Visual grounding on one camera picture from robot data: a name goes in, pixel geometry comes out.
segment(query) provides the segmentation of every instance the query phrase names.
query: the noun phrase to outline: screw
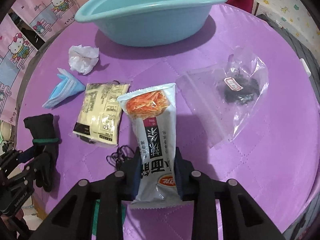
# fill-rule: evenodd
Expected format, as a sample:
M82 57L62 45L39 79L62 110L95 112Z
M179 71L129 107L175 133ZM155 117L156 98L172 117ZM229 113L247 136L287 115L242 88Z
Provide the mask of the screw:
M235 179L229 179L228 183L230 186L236 186L238 184L238 181L236 181Z
M115 172L115 176L116 176L117 178L121 178L121 177L124 176L124 172L123 172L123 171L116 171L116 172Z
M191 172L191 175L193 177L200 177L201 176L201 172L200 171L193 171L193 172Z
M80 187L84 187L88 184L88 181L86 179L81 179L79 182L78 182L78 185Z

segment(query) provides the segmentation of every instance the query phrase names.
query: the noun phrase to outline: yellow package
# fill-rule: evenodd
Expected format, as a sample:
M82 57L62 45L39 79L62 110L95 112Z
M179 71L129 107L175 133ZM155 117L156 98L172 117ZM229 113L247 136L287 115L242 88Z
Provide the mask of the yellow package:
M128 91L129 84L87 84L83 105L73 133L90 141L118 144L118 126L122 108L117 97Z

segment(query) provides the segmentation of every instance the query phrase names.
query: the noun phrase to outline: picture of spicy food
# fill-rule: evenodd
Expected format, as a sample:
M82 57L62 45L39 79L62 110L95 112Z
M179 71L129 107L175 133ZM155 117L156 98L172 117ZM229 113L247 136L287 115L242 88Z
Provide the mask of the picture of spicy food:
M126 103L128 115L133 119L156 117L164 112L170 105L162 90L148 92L134 98Z

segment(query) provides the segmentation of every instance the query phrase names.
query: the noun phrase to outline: purple tablecloth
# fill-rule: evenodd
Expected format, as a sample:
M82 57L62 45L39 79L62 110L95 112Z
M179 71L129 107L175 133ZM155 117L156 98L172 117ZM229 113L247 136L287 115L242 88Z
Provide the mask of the purple tablecloth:
M114 171L101 148L70 136L80 111L81 93L56 109L42 104L59 82L57 67L69 70L72 45L100 48L100 61L83 83L130 81L130 91L175 82L183 71L227 61L233 48L249 46L267 65L269 89L263 105L232 143L209 149L199 120L191 115L177 91L177 146L194 167L213 179L237 179L268 216L284 231L308 202L319 164L318 104L305 70L283 38L260 19L228 5L215 5L204 27L194 36L156 48L131 48L113 43L94 24L73 23L50 46L28 84L18 120L17 148L32 145L24 128L28 116L58 115L62 143L55 188L36 193L50 212L80 179L95 181ZM126 115L120 124L119 145L135 148L136 138ZM129 210L125 239L190 239L192 207Z

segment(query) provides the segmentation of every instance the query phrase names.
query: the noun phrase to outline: face mask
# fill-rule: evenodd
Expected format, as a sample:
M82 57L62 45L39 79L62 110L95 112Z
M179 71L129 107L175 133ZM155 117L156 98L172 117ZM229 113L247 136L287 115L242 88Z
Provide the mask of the face mask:
M64 69L58 68L57 76L61 82L53 89L49 99L42 105L44 108L52 108L67 97L73 96L85 90L85 86L73 75Z

